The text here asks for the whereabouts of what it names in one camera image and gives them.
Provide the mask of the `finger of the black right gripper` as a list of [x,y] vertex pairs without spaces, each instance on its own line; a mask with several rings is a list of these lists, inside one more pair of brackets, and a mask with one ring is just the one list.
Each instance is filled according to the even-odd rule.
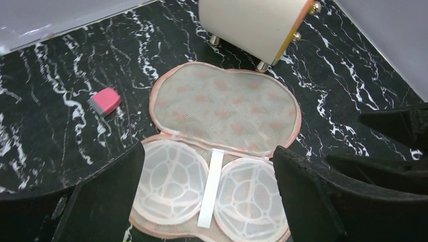
[[325,161],[337,172],[374,186],[427,195],[427,159],[388,160],[351,154],[329,154]]
[[362,113],[358,121],[412,149],[427,152],[427,103]]

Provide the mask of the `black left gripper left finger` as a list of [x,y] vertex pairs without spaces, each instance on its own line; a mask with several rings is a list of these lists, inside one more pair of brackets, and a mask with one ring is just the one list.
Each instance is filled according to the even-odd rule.
[[1,241],[122,241],[144,157],[138,143],[74,185],[1,193]]

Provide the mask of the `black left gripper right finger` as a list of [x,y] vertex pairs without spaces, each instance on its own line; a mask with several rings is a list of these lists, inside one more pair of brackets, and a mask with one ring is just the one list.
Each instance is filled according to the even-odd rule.
[[427,195],[364,183],[278,146],[274,171],[294,241],[427,241]]

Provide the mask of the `floral mesh laundry bag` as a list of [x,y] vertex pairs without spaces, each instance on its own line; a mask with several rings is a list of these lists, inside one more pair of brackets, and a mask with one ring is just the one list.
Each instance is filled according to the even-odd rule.
[[164,239],[286,241],[290,230],[271,158],[299,134],[301,111],[279,81],[202,62],[155,82],[143,170],[129,217]]

